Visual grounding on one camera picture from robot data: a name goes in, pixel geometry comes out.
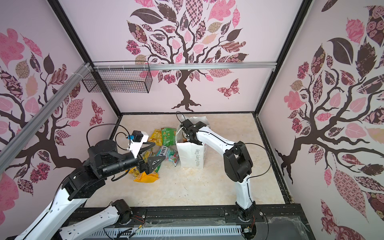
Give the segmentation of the yellow chip bag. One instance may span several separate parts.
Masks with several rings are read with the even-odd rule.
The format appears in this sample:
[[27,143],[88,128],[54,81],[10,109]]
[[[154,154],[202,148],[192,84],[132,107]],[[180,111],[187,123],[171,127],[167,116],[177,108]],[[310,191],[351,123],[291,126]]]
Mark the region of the yellow chip bag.
[[137,168],[130,169],[128,171],[134,177],[134,182],[137,183],[154,183],[159,180],[159,174],[157,172],[153,172],[147,175],[145,172],[140,173]]
[[161,147],[163,145],[162,131],[159,129],[155,129],[152,135],[149,137],[149,142],[155,143],[156,146]]

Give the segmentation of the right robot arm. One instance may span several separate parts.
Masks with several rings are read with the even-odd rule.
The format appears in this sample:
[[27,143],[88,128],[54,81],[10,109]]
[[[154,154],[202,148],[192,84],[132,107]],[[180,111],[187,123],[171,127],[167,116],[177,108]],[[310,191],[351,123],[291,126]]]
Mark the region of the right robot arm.
[[181,130],[191,143],[207,145],[222,155],[225,173],[235,182],[239,219],[244,222],[252,219],[256,209],[249,184],[253,161],[245,143],[227,140],[203,122],[192,123],[191,120],[184,120],[181,123]]

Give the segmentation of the colourful snack bag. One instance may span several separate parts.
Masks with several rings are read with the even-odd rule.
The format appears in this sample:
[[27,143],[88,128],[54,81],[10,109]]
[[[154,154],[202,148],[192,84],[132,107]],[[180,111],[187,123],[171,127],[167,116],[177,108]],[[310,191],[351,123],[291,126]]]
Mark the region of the colourful snack bag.
[[166,157],[165,161],[172,162],[175,167],[178,165],[178,162],[179,162],[178,151],[170,147],[162,146],[160,150],[157,152],[156,156]]

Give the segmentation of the white paper bag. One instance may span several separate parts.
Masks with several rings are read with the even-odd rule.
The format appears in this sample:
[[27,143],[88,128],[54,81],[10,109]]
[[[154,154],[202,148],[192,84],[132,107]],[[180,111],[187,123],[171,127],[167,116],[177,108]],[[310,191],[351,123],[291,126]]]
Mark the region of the white paper bag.
[[176,132],[176,146],[181,167],[203,169],[207,145],[197,145],[188,142],[186,136],[184,129],[179,124]]

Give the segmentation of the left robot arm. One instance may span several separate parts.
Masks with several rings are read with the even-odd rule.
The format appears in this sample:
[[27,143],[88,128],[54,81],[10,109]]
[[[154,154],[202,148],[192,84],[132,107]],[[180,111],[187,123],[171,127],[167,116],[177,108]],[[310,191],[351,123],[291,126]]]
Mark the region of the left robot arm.
[[13,240],[83,240],[105,227],[126,225],[133,220],[133,212],[125,200],[116,200],[101,212],[78,223],[64,226],[64,223],[98,189],[106,184],[108,177],[119,173],[124,175],[130,169],[151,174],[164,160],[164,156],[149,157],[144,161],[141,153],[147,147],[139,147],[125,154],[119,154],[117,144],[103,140],[88,148],[89,158],[76,168],[60,184],[55,197],[36,220]]

